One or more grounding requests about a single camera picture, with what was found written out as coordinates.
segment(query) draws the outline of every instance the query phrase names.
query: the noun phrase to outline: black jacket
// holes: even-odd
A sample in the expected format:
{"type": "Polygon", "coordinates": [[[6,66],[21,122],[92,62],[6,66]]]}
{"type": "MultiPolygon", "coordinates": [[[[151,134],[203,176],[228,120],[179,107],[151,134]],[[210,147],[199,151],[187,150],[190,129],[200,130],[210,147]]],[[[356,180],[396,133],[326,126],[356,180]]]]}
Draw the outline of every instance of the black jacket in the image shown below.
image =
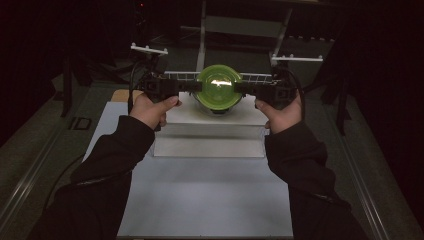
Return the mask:
{"type": "MultiPolygon", "coordinates": [[[[154,141],[142,122],[121,116],[117,130],[99,138],[90,156],[60,188],[28,239],[116,239],[131,171],[154,141]]],[[[348,203],[334,192],[327,153],[301,122],[265,139],[269,167],[288,183],[295,239],[366,239],[348,203]]]]}

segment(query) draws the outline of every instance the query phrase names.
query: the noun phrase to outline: white surface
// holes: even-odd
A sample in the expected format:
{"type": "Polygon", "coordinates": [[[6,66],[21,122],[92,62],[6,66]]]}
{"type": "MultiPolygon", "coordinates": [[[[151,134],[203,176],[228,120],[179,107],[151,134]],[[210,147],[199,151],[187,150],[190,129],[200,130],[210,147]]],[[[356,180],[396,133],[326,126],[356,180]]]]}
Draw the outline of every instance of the white surface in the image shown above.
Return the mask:
{"type": "MultiPolygon", "coordinates": [[[[87,155],[115,131],[126,103],[108,103],[87,155]]],[[[133,172],[118,236],[292,236],[287,185],[266,158],[152,157],[133,172]]]]}
{"type": "Polygon", "coordinates": [[[228,115],[200,111],[194,97],[181,93],[183,102],[167,113],[168,126],[156,134],[154,156],[264,157],[262,127],[267,118],[254,108],[254,97],[243,98],[228,115]]]}

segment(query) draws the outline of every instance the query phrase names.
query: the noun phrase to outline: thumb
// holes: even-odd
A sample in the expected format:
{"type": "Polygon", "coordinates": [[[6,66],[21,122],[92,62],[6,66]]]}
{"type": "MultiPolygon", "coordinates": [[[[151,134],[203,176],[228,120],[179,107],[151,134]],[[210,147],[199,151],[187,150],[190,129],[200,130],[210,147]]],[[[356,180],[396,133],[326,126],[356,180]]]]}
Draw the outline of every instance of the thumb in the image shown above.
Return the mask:
{"type": "Polygon", "coordinates": [[[155,108],[160,114],[166,113],[171,108],[175,107],[178,103],[178,96],[172,96],[168,99],[163,100],[162,102],[156,104],[155,108]]]}
{"type": "Polygon", "coordinates": [[[271,105],[269,105],[268,103],[266,103],[266,102],[264,102],[264,101],[262,101],[262,100],[259,100],[259,99],[256,99],[255,100],[255,104],[256,104],[256,107],[263,113],[263,114],[265,114],[265,116],[268,118],[268,119],[273,119],[273,117],[275,116],[275,114],[276,114],[276,111],[277,110],[275,110],[271,105]]]}

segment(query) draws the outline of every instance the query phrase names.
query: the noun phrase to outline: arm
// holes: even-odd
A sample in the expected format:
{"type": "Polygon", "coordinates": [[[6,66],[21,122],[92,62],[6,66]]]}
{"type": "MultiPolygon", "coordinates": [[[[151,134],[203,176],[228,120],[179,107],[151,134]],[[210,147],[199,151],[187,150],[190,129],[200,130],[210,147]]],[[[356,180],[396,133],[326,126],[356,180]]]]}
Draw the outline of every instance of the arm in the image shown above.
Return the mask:
{"type": "Polygon", "coordinates": [[[334,191],[325,145],[301,121],[299,98],[282,111],[258,100],[256,105],[274,133],[265,138],[268,165],[289,186],[295,239],[367,239],[350,205],[334,191]]]}
{"type": "Polygon", "coordinates": [[[153,129],[166,124],[165,112],[178,98],[153,104],[137,98],[116,131],[99,138],[90,156],[60,188],[28,239],[116,239],[131,186],[131,171],[154,141],[153,129]]]}

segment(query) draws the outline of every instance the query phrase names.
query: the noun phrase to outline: hand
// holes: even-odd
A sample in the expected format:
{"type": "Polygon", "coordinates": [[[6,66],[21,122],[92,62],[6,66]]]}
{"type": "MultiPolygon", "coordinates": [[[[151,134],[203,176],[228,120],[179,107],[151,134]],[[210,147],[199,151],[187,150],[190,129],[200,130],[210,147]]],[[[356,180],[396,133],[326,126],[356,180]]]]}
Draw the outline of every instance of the hand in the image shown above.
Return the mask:
{"type": "Polygon", "coordinates": [[[282,132],[302,120],[302,102],[300,96],[297,97],[287,107],[276,110],[264,101],[255,100],[256,107],[269,119],[265,124],[266,129],[271,129],[273,133],[282,132]]]}
{"type": "Polygon", "coordinates": [[[130,116],[140,120],[151,129],[155,129],[158,124],[164,127],[166,125],[166,112],[181,104],[177,96],[153,103],[146,94],[142,93],[135,99],[130,116]]]}

